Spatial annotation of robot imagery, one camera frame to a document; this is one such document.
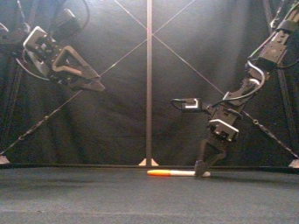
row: black backdrop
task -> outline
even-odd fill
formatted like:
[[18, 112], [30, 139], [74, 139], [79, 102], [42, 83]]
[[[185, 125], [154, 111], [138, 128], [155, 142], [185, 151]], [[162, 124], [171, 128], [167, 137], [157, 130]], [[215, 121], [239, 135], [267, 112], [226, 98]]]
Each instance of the black backdrop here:
[[[0, 3], [0, 22], [10, 29], [15, 28], [15, 2]], [[34, 25], [50, 28], [62, 2], [39, 1]], [[271, 1], [274, 9], [278, 3]], [[34, 1], [23, 1], [27, 17], [32, 5]], [[83, 2], [70, 0], [63, 7], [72, 10], [83, 24]], [[6, 153], [14, 163], [138, 165], [146, 158], [147, 1], [88, 0], [88, 7], [88, 26], [64, 44], [74, 46], [102, 75], [107, 89], [79, 94]], [[207, 136], [207, 116], [183, 114], [170, 100], [199, 97], [214, 103], [222, 93], [239, 88], [247, 57], [269, 36], [263, 1], [155, 0], [153, 17], [153, 157], [159, 165], [194, 165], [199, 141]], [[290, 61], [298, 56], [297, 43], [294, 39]], [[295, 118], [297, 71], [298, 67], [286, 73]], [[16, 73], [14, 59], [2, 55], [3, 149], [75, 94], [67, 87], [23, 72], [10, 117]], [[290, 145], [275, 74], [246, 111]], [[239, 140], [218, 165], [290, 164], [293, 157], [249, 118], [238, 123], [238, 128]]]

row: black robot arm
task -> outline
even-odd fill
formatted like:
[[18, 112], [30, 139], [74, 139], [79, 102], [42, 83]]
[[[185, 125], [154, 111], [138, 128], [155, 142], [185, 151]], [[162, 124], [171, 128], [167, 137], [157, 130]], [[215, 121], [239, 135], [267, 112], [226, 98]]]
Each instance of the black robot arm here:
[[275, 32], [267, 39], [262, 50], [251, 55], [247, 66], [247, 75], [237, 92], [227, 92], [223, 99], [214, 105], [199, 104], [198, 109], [193, 106], [193, 99], [182, 99], [181, 109], [191, 112], [209, 112], [210, 136], [201, 141], [201, 152], [195, 164], [195, 176], [199, 177], [210, 167], [226, 157], [230, 144], [238, 140], [239, 130], [234, 127], [235, 121], [242, 119], [242, 110], [247, 102], [263, 87], [271, 72], [277, 69], [287, 49], [287, 40], [299, 26], [299, 3], [289, 11], [285, 20], [277, 27]]

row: orange marker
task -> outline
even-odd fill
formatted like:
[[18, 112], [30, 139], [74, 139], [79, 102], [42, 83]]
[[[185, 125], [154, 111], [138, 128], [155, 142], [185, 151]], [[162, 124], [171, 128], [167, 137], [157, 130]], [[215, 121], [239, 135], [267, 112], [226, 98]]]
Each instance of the orange marker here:
[[[147, 172], [150, 176], [161, 177], [194, 177], [195, 171], [177, 171], [177, 170], [151, 170]], [[207, 178], [211, 175], [209, 171], [203, 173], [203, 177]]]

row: gray mat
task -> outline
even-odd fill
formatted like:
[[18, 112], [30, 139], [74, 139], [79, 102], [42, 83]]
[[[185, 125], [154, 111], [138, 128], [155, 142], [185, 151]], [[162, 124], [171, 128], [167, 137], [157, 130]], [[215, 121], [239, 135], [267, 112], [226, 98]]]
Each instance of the gray mat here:
[[0, 170], [0, 223], [299, 223], [299, 176], [215, 171], [149, 177], [138, 169]]

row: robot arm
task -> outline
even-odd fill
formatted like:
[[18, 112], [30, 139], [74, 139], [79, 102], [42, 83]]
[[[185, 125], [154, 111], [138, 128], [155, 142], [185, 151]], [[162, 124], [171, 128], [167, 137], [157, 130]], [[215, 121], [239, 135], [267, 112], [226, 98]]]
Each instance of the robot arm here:
[[39, 26], [30, 32], [28, 24], [23, 24], [23, 29], [8, 31], [0, 23], [0, 53], [18, 55], [24, 50], [47, 80], [74, 90], [103, 91], [98, 72], [70, 45], [59, 44], [60, 40], [80, 31], [79, 21], [67, 9], [59, 18], [59, 25], [51, 33]]
[[[247, 62], [247, 77], [242, 81], [241, 89], [233, 93], [227, 92], [225, 98], [207, 108], [205, 108], [205, 104], [201, 104], [198, 108], [191, 107], [191, 105], [195, 105], [195, 100], [182, 99], [183, 111], [205, 111], [210, 114], [210, 137], [201, 141], [201, 152], [195, 164], [197, 177], [202, 176], [213, 164], [226, 157], [230, 143], [238, 140], [239, 130], [234, 127], [235, 121], [242, 119], [241, 113], [249, 100], [255, 96], [270, 78], [271, 72], [277, 69], [286, 55], [287, 40], [298, 27], [299, 3], [294, 5], [274, 34], [266, 41], [257, 59]], [[207, 149], [213, 150], [213, 155], [210, 153], [207, 155]]]

